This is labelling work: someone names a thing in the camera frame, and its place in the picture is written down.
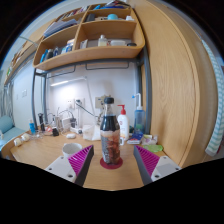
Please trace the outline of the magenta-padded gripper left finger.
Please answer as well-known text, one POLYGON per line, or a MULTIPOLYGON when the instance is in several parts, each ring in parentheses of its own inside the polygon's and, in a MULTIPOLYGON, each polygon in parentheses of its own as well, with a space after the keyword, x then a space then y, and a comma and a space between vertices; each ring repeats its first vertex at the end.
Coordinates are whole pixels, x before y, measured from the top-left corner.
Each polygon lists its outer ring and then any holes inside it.
POLYGON ((80 144, 65 144, 63 155, 51 163, 46 171, 82 186, 94 155, 92 145, 83 148, 80 144))

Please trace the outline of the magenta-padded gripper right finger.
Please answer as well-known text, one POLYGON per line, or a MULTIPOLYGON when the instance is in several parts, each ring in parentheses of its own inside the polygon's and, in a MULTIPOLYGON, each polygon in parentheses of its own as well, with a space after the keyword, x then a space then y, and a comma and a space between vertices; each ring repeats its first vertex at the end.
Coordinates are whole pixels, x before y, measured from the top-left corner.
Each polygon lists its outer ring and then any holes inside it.
POLYGON ((144 185, 181 170, 168 156, 159 157, 138 145, 134 146, 133 154, 144 185))

